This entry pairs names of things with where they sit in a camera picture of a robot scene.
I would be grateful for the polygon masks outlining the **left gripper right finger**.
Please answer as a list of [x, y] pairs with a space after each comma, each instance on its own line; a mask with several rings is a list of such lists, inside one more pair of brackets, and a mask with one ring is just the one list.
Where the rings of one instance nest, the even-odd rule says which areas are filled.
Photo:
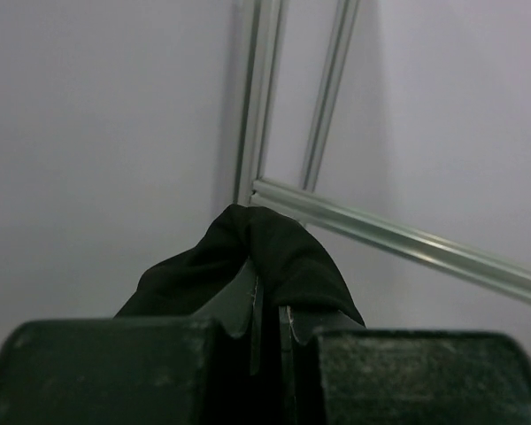
[[492, 332], [366, 329], [279, 311], [290, 424], [531, 424], [531, 361]]

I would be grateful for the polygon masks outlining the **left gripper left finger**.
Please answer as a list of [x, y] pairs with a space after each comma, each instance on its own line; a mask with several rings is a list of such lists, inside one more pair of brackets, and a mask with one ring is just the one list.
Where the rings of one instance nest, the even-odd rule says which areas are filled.
[[0, 424], [244, 424], [260, 362], [251, 262], [187, 316], [30, 321], [0, 349]]

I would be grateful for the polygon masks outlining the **black trousers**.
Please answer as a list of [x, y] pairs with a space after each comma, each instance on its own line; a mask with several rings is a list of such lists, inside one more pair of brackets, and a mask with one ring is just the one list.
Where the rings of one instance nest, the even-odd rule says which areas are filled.
[[189, 315], [251, 261], [269, 305], [338, 310], [364, 320], [323, 245], [296, 220], [266, 207], [230, 205], [198, 244], [147, 269], [124, 316]]

